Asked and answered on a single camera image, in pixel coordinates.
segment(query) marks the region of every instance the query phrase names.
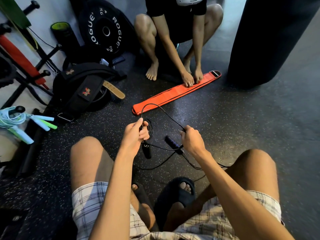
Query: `hand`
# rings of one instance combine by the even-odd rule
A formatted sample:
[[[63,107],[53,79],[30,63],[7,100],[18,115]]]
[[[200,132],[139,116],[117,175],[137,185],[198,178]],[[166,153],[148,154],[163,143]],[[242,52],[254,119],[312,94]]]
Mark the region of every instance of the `hand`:
[[[193,79],[192,75],[185,71],[181,74],[182,80],[184,82],[184,84],[186,85],[186,87],[192,87],[195,83],[195,80]]]
[[[198,153],[206,150],[205,143],[198,130],[193,129],[190,126],[184,128],[186,132],[180,131],[181,141],[183,147],[190,152],[194,157]]]
[[[127,125],[118,153],[124,153],[125,157],[134,159],[140,148],[141,142],[148,140],[150,135],[147,129],[148,122],[139,118],[137,122]]]
[[[201,68],[196,68],[195,69],[194,79],[195,79],[196,83],[201,82],[201,80],[203,79],[203,74],[202,74]]]

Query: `person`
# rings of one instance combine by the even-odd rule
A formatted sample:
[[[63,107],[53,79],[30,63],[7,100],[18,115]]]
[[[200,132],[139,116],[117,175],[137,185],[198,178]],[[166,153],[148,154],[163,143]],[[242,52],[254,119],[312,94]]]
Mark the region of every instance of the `person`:
[[[185,208],[175,202],[164,231],[159,232],[152,210],[138,202],[133,191],[137,186],[131,185],[134,157],[149,138],[147,125],[140,118],[126,127],[114,162],[94,137],[85,137],[71,148],[78,240],[293,239],[281,224],[277,171],[271,157],[262,150],[247,150],[224,171],[190,126],[181,132],[182,144],[201,165],[210,185]],[[186,183],[180,187],[190,192]]]
[[[220,26],[223,9],[219,4],[207,6],[207,0],[188,6],[179,6],[178,3],[177,0],[146,0],[147,13],[136,16],[134,29],[142,49],[152,62],[146,77],[153,81],[157,79],[159,56],[162,56],[164,49],[180,72],[184,84],[190,87],[203,79],[202,47]],[[182,62],[175,44],[191,39],[193,45]],[[196,64],[194,78],[190,71],[193,56]]]

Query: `weight plate center hole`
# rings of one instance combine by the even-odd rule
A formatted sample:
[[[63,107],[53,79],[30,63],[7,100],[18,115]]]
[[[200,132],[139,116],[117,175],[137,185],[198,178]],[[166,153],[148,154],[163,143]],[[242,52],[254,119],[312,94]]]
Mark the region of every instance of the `weight plate center hole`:
[[[102,32],[103,34],[106,36],[106,37],[109,37],[110,36],[110,29],[107,27],[107,26],[104,26],[102,28]]]

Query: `sandal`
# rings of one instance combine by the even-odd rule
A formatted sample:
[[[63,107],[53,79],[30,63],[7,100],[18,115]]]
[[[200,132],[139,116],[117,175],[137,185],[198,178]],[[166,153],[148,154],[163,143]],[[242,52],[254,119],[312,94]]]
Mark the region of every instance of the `sandal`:
[[[142,185],[137,183],[137,182],[133,182],[131,184],[131,186],[134,185],[134,184],[136,186],[138,186],[138,188],[136,190],[132,190],[132,191],[134,192],[134,194],[137,197],[137,199],[140,202],[140,204],[147,204],[150,207],[150,209],[153,211],[153,207],[152,207],[152,204],[150,202],[150,199],[149,199],[146,191],[142,187]]]
[[[190,185],[191,193],[180,187],[185,182]],[[187,177],[177,177],[169,182],[162,190],[154,205],[154,215],[157,220],[160,231],[167,220],[167,215],[172,205],[176,202],[182,203],[184,207],[192,204],[196,198],[195,184]]]

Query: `short sleeve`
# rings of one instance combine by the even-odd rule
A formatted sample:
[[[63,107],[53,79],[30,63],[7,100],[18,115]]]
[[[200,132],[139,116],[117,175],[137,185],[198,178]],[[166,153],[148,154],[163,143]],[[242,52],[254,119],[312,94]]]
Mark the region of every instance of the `short sleeve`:
[[[207,0],[202,0],[200,3],[192,7],[192,12],[194,15],[205,15],[207,12]]]
[[[150,17],[158,17],[165,13],[161,0],[146,0],[146,10]]]

